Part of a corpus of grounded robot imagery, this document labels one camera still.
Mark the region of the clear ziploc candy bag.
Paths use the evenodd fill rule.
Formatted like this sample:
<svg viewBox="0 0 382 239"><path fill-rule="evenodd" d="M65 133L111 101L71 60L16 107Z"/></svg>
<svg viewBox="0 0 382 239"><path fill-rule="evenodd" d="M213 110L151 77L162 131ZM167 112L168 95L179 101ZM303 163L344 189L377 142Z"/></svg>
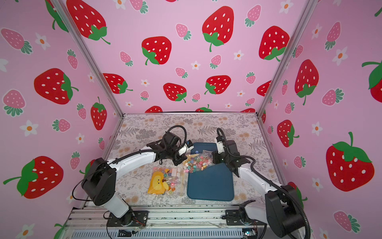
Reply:
<svg viewBox="0 0 382 239"><path fill-rule="evenodd" d="M212 152L207 150L203 150L201 153L197 151L197 153L188 154L186 160L183 161L183 169L185 173L203 171L212 165Z"/></svg>

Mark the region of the ziploc bag with yellow duck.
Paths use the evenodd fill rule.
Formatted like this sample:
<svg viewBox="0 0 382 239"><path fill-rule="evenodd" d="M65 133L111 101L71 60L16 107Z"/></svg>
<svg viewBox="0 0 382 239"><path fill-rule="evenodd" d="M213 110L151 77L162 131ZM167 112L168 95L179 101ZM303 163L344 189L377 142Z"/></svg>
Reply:
<svg viewBox="0 0 382 239"><path fill-rule="evenodd" d="M148 187L148 194L169 196L185 195L185 172L177 167L154 167Z"/></svg>

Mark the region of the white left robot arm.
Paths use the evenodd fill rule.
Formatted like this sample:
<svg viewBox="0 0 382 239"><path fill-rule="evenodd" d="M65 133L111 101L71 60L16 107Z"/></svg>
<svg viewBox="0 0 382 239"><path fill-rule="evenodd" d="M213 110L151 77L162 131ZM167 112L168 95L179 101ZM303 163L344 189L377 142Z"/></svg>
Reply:
<svg viewBox="0 0 382 239"><path fill-rule="evenodd" d="M193 148L191 140L181 140L168 131L161 140L151 142L139 151L114 161L96 159L81 181L81 187L96 206L106 208L113 219L127 226L136 217L131 206L115 192L117 181L143 165L163 159L171 159L177 166L187 159L186 152Z"/></svg>

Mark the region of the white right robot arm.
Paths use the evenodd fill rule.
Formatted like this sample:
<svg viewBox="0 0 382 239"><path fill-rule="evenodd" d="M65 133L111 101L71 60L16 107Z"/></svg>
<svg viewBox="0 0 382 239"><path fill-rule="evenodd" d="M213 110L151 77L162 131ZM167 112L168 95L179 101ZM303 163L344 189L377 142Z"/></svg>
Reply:
<svg viewBox="0 0 382 239"><path fill-rule="evenodd" d="M218 136L215 139L217 156L237 177L243 179L262 194L265 203L252 202L244 206L245 216L267 224L280 238L289 236L300 229L304 230L304 238L311 238L311 227L297 192L290 185L281 185L266 178L257 171L255 159L240 155L233 140L225 140Z"/></svg>

